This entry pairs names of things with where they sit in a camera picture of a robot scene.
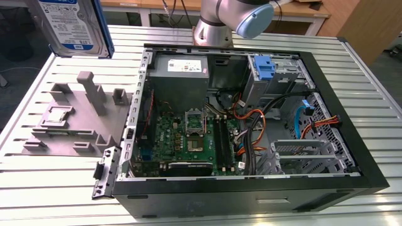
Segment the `floor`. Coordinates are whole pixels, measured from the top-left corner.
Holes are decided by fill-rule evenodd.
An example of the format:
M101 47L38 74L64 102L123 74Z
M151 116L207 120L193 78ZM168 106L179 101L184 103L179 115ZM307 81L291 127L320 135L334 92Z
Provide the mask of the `floor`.
M135 13L105 13L107 23L115 25L137 25L140 26L139 14ZM191 16L191 25L184 17L173 15L171 24L175 27L191 28L195 25L197 18ZM152 26L169 27L167 18L152 15ZM12 113L24 97L24 94L36 78L38 69L49 56L48 43L40 31L33 31L26 34L30 46L33 48L33 56L22 62L12 62L0 55L0 74L6 79L8 86L0 89L0 132L12 116ZM394 97L396 103L402 105L402 61L390 58L387 53L382 53L370 69L386 87L388 93Z

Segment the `white label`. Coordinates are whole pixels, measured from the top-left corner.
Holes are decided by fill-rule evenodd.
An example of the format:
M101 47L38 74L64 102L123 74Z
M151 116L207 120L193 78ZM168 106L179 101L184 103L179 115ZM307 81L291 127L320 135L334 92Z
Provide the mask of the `white label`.
M201 72L200 60L169 60L168 72Z
M137 6L137 4L133 4L133 3L120 3L120 6Z
M46 20L50 23L59 42L69 49L89 50L93 42L87 24L79 18L80 7L76 0L68 3L40 2Z
M239 162L239 165L237 165L237 168L239 168L239 169L245 169L245 163L240 161L240 162Z
M314 14L315 17L327 17L324 14Z
M237 101L237 104L239 104L241 107L244 107L244 105L245 105L245 103L244 103L241 100Z

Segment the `power cord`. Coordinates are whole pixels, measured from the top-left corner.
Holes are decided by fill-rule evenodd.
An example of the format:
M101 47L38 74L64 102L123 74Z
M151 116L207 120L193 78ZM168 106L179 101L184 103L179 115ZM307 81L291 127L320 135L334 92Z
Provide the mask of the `power cord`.
M274 32L274 31L278 31L278 28L279 28L279 25L280 25L280 22L282 22L282 15L283 15L283 12L282 12L282 6L280 4L278 3L278 0L271 0L276 3L278 7L279 7L279 17L278 17L278 20L276 20L276 23L275 23L275 27L274 29L270 31L270 32Z
M188 20L189 26L192 27L192 24L191 24L191 21L189 21L189 17L188 17L188 13L187 13L187 9L185 9L185 5L184 5L184 1L183 1L183 0L181 0L181 5L183 5L183 8L184 8L185 17L187 17L187 20Z

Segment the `expansion slot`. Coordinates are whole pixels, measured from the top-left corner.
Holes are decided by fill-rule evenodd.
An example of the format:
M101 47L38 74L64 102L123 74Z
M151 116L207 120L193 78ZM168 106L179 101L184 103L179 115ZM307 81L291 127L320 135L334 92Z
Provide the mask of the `expansion slot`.
M220 140L220 124L219 120L213 120L213 142L215 142L215 155L217 168L224 167L224 160L221 154L221 140Z
M213 139L217 168L229 168L232 166L232 151L229 148L225 120L213 121Z
M232 166L232 151L229 148L229 140L228 140L228 129L225 120L220 120L220 141L221 141L221 153L223 153L223 160L224 166Z

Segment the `metal table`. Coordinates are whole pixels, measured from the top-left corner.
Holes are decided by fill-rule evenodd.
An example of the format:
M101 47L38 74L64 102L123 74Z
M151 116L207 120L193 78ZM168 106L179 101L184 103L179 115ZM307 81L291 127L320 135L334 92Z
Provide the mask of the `metal table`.
M0 135L0 224L105 225L399 225L402 222L402 110L347 43L336 38L263 34L253 40L232 35L235 47L308 51L354 121L390 188L355 197L318 213L133 219L116 200L91 200L97 158L14 155L52 97L53 82L76 83L92 71L104 91L132 90L144 43L189 45L191 30L109 26L113 59L50 55Z

